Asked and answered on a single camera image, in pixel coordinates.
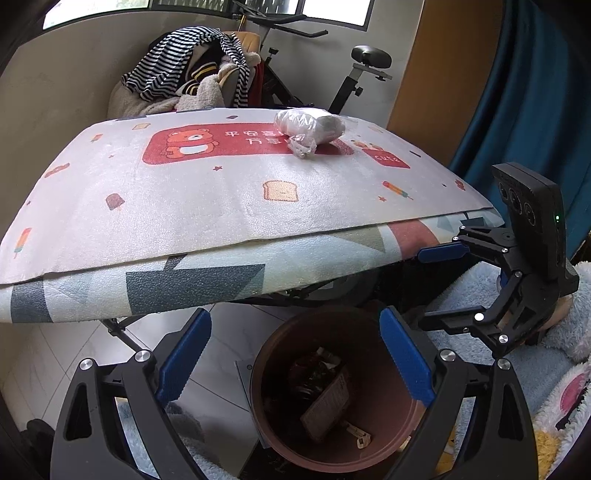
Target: popsicle print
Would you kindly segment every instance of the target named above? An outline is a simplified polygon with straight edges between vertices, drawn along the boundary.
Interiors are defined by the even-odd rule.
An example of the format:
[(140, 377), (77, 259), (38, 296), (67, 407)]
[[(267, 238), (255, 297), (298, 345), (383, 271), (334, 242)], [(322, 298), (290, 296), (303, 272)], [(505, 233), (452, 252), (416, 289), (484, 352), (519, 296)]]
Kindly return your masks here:
[(47, 177), (51, 177), (54, 173), (57, 173), (59, 171), (65, 170), (66, 168), (68, 168), (70, 166), (69, 163), (66, 163), (64, 165), (58, 165), (55, 168), (52, 168), (50, 171), (48, 171), (45, 175), (43, 175), (43, 178), (46, 179)]
[(389, 190), (392, 190), (394, 193), (406, 198), (406, 199), (411, 199), (414, 200), (412, 197), (410, 197), (408, 195), (408, 193), (406, 193), (403, 189), (398, 188), (396, 185), (392, 185), (390, 182), (385, 181), (382, 183), (382, 185), (384, 185), (384, 187), (386, 187)]
[(31, 233), (31, 230), (31, 228), (25, 228), (22, 231), (21, 236), (18, 239), (17, 245), (14, 248), (14, 258), (17, 257), (17, 255), (21, 252), (22, 248), (25, 246), (25, 243), (27, 241), (29, 233)]

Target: blue curtain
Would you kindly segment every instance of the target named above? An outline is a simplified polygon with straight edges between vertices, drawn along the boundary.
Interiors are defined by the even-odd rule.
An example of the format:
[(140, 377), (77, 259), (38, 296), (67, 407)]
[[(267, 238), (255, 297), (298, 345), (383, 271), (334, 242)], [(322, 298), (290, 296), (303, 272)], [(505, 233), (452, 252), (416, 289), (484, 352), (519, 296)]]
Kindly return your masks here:
[(510, 161), (560, 185), (571, 257), (591, 229), (591, 75), (531, 0), (505, 0), (492, 70), (450, 165), (507, 222), (491, 165)]

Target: bike seat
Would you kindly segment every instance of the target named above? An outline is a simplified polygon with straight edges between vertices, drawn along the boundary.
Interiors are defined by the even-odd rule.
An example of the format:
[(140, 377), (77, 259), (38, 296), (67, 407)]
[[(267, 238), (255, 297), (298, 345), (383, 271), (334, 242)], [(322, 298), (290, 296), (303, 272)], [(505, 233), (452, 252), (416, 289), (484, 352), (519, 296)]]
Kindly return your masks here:
[(392, 57), (379, 48), (367, 45), (357, 45), (351, 52), (354, 61), (358, 61), (376, 69), (389, 69), (392, 65)]

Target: clothing pile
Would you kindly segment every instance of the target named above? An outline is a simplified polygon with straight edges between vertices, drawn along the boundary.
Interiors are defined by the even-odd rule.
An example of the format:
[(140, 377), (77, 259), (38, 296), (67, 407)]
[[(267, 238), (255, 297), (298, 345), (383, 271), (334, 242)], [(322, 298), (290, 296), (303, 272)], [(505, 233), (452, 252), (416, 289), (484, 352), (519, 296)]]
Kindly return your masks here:
[[(109, 100), (108, 118), (217, 106), (248, 106), (251, 67), (257, 53), (244, 53), (234, 33), (186, 27), (154, 40), (148, 53), (122, 76)], [(221, 85), (236, 72), (231, 91)]]

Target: cartoon bear print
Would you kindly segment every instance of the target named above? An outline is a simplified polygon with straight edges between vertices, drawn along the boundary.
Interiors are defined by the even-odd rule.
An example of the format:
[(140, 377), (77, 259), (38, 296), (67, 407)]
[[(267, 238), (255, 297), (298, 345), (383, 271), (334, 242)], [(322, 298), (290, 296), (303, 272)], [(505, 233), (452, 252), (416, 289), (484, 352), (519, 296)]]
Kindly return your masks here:
[(206, 128), (172, 132), (166, 142), (166, 157), (172, 160), (178, 160), (185, 155), (211, 153), (219, 145)]

